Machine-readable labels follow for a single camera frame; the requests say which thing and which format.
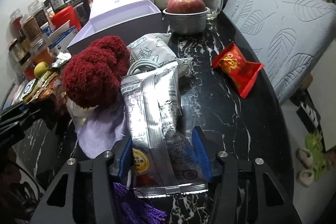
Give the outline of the silver foil snack bag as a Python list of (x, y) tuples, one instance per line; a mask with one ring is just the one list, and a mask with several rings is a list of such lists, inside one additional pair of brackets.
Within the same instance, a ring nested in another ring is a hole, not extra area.
[(161, 198), (208, 190), (194, 149), (177, 130), (182, 115), (178, 62), (128, 75), (121, 82), (133, 145), (135, 194)]

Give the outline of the lavender drawstring cloth pouch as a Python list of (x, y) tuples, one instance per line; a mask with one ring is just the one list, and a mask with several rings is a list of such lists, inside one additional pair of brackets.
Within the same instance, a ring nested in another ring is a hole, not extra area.
[(77, 139), (85, 155), (94, 159), (128, 133), (126, 111), (123, 103), (109, 108), (96, 108), (79, 128)]

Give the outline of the small red snack packet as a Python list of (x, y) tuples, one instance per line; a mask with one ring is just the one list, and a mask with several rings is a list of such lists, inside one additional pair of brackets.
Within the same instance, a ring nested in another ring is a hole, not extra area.
[(232, 42), (214, 58), (211, 67), (220, 68), (227, 74), (234, 82), (239, 96), (246, 99), (265, 65), (247, 61), (238, 46)]

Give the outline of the dark red fuzzy yarn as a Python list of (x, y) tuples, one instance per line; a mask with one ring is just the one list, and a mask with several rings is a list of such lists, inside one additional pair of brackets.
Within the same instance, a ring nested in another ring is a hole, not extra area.
[(119, 36), (96, 39), (73, 55), (62, 72), (63, 89), (76, 105), (88, 109), (115, 102), (130, 53)]

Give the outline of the white leaf-print fabric pouch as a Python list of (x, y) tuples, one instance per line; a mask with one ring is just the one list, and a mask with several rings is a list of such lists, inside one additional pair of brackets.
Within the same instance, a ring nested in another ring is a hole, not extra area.
[(149, 60), (160, 67), (170, 61), (178, 63), (179, 77), (185, 75), (189, 71), (192, 57), (179, 58), (168, 46), (171, 34), (146, 34), (127, 46), (130, 52), (130, 64), (138, 60)]

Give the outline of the crumpled white tissue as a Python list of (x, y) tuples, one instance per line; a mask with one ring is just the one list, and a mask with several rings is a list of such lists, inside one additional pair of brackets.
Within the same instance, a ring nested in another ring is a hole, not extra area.
[(65, 65), (66, 63), (68, 63), (68, 61), (70, 61), (71, 57), (72, 57), (72, 55), (70, 53), (60, 52), (56, 56), (56, 60), (52, 63), (51, 67), (52, 68), (60, 68), (63, 65)]

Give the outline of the yellow-green fruit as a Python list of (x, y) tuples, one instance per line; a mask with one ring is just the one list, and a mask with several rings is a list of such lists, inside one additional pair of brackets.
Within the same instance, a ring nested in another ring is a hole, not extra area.
[(44, 75), (48, 70), (50, 66), (48, 63), (42, 61), (35, 65), (34, 67), (34, 76), (36, 79), (39, 79), (42, 75)]

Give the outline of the blue white medicine box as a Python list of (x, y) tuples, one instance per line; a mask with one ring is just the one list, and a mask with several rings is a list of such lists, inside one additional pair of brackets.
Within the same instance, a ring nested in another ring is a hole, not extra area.
[(50, 36), (50, 53), (56, 57), (59, 53), (68, 53), (67, 47), (77, 35), (75, 26), (70, 26), (70, 21), (65, 22), (60, 28), (55, 30)]

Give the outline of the red apple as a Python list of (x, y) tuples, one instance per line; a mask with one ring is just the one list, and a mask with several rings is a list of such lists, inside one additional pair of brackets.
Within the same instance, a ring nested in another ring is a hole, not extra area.
[(194, 14), (206, 11), (202, 0), (169, 0), (167, 12), (172, 14)]

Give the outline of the orange-filled plastic jar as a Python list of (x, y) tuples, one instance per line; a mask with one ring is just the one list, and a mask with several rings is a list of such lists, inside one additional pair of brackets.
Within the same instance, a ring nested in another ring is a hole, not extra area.
[(41, 62), (51, 65), (55, 61), (55, 57), (50, 53), (49, 47), (43, 39), (38, 39), (33, 43), (30, 54), (34, 65), (38, 65)]

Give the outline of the light blue leaf-embossed cushion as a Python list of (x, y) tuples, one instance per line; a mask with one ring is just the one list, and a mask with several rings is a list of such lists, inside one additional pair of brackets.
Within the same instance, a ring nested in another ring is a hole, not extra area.
[(335, 39), (335, 4), (322, 0), (228, 0), (223, 12), (265, 65), (280, 104)]

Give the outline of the lavender open gift box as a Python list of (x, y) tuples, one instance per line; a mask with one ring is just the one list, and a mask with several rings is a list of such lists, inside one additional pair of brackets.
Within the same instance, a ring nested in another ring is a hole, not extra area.
[(128, 45), (145, 34), (164, 32), (162, 13), (150, 0), (93, 0), (87, 24), (67, 50), (76, 55), (105, 36), (119, 36)]

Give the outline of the red plastic container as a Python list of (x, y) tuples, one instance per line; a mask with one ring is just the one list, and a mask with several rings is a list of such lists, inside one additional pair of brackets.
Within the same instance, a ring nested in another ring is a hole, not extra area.
[(51, 21), (56, 28), (61, 27), (64, 23), (68, 21), (70, 22), (70, 27), (75, 26), (78, 31), (80, 31), (82, 28), (76, 11), (72, 6), (67, 6), (64, 9), (60, 10), (52, 17)]

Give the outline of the brown spice jar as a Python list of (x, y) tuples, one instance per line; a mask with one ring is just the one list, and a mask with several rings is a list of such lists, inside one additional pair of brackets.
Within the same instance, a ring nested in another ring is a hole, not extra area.
[(25, 14), (22, 16), (20, 19), (20, 24), (26, 38), (30, 43), (33, 42), (42, 33), (37, 20), (30, 14)]

